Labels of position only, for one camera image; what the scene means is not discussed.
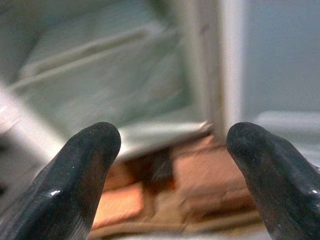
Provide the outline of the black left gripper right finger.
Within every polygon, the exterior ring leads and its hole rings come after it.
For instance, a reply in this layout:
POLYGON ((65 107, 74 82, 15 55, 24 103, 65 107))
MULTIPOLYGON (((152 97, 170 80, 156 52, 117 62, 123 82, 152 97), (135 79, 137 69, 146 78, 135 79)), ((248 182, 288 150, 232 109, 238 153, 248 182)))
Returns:
POLYGON ((320 240, 320 169, 288 140, 250 122, 228 131, 240 169, 272 240, 320 240))

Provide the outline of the white open fridge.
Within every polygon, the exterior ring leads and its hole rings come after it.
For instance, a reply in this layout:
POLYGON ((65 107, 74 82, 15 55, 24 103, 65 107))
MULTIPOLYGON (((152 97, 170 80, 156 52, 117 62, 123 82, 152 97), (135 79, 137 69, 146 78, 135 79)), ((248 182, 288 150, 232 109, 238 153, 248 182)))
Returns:
POLYGON ((119 1, 44 33, 12 84, 0 80, 0 134, 42 161, 78 131, 110 122, 120 160, 212 132, 226 140, 220 0, 119 1))

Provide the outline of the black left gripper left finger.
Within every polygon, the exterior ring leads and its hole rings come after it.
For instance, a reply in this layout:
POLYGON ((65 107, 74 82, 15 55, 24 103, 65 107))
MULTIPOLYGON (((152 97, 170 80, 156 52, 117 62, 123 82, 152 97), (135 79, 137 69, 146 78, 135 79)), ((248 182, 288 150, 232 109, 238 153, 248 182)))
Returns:
POLYGON ((0 240, 88 240, 120 147, 108 122, 72 136, 4 213, 0 240))

